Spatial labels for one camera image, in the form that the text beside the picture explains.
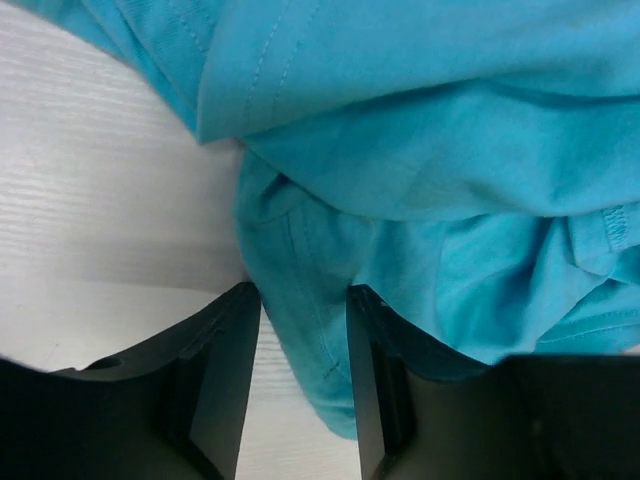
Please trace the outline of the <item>teal t shirt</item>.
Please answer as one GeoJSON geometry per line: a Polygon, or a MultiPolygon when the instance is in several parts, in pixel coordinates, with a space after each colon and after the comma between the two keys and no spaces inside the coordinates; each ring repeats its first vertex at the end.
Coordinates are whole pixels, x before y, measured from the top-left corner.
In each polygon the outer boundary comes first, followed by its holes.
{"type": "Polygon", "coordinates": [[[305,394],[355,434],[347,288],[484,363],[639,342],[635,1],[75,1],[202,142],[305,394]]]}

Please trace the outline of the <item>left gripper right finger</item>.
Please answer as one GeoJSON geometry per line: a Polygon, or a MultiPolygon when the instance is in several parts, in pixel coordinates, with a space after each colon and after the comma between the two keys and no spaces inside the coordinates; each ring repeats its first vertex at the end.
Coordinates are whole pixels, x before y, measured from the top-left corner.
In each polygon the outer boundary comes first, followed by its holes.
{"type": "Polygon", "coordinates": [[[409,375],[447,384],[488,366],[404,319],[367,285],[347,289],[346,324],[361,476],[386,479],[417,435],[409,375]]]}

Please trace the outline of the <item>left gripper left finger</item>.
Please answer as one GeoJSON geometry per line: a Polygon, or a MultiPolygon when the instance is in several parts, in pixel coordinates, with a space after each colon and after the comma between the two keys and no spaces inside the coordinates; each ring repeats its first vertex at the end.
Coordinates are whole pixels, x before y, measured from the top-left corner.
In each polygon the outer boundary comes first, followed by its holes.
{"type": "Polygon", "coordinates": [[[82,479],[232,479],[260,300],[239,283],[151,338],[81,371],[53,374],[82,479]]]}

